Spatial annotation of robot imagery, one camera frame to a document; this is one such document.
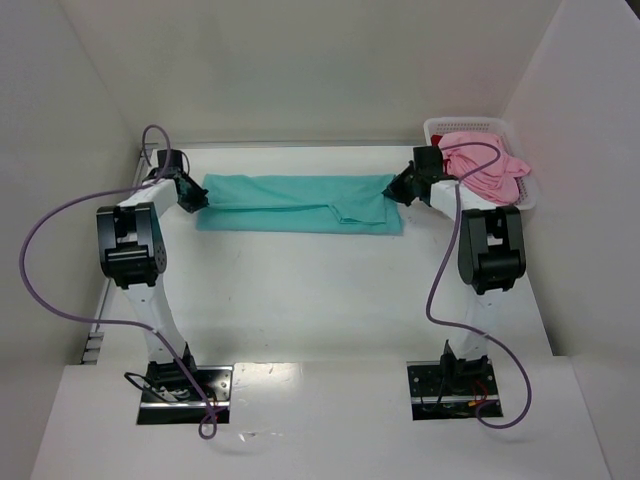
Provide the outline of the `teal t shirt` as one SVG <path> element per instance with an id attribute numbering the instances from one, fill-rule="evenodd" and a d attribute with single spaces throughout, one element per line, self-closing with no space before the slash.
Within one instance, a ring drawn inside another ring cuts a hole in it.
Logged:
<path id="1" fill-rule="evenodd" d="M 209 206 L 196 229 L 345 235 L 403 233 L 397 204 L 383 195 L 391 174 L 246 176 L 208 174 Z"/>

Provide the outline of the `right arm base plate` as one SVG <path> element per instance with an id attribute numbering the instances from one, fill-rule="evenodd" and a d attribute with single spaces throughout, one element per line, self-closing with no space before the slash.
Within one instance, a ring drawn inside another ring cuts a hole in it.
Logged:
<path id="1" fill-rule="evenodd" d="M 445 380 L 440 362 L 409 362 L 406 366 L 413 421 L 500 418 L 503 410 L 493 365 L 473 362 Z"/>

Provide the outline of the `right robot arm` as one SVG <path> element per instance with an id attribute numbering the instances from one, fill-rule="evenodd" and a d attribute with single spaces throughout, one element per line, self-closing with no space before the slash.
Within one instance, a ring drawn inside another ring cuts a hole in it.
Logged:
<path id="1" fill-rule="evenodd" d="M 475 162 L 461 173 L 450 174 L 447 167 L 452 160 L 445 155 L 471 147 L 486 151 L 488 158 Z M 405 206 L 420 200 L 434 208 L 436 187 L 452 183 L 453 232 L 426 304 L 426 316 L 431 323 L 454 329 L 462 335 L 459 346 L 445 344 L 441 356 L 445 384 L 453 386 L 463 374 L 478 372 L 486 366 L 487 346 L 493 344 L 513 360 L 522 375 L 526 392 L 530 394 L 532 385 L 522 362 L 504 342 L 490 333 L 497 300 L 514 287 L 526 270 L 520 210 L 513 205 L 490 209 L 464 208 L 462 201 L 461 187 L 465 181 L 489 173 L 502 162 L 501 149 L 483 141 L 463 142 L 445 149 L 434 145 L 419 146 L 413 149 L 413 159 L 391 180 L 383 195 Z M 462 282 L 472 291 L 467 319 L 463 323 L 437 319 L 432 311 L 435 293 L 453 254 L 457 255 L 457 269 Z"/>

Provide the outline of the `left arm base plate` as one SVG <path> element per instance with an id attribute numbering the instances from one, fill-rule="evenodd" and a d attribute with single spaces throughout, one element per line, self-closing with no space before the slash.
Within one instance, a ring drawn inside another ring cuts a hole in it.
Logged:
<path id="1" fill-rule="evenodd" d="M 205 403 L 184 377 L 167 386 L 145 375 L 126 372 L 125 378 L 140 392 L 137 425 L 198 424 L 206 414 Z M 230 421 L 233 367 L 202 366 L 194 373 L 198 384 L 216 411 L 218 424 Z"/>

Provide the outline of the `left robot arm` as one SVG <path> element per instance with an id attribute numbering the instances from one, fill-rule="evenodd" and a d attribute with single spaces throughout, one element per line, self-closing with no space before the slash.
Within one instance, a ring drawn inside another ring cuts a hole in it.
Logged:
<path id="1" fill-rule="evenodd" d="M 147 325 L 147 373 L 140 388 L 165 402 L 183 401 L 196 393 L 179 366 L 191 374 L 197 367 L 187 341 L 179 332 L 166 296 L 163 274 L 168 255 L 160 217 L 179 206 L 194 214 L 208 206 L 208 191 L 190 177 L 190 164 L 181 150 L 160 150 L 158 165 L 144 179 L 144 188 L 116 206 L 96 214 L 101 269 L 114 281 Z"/>

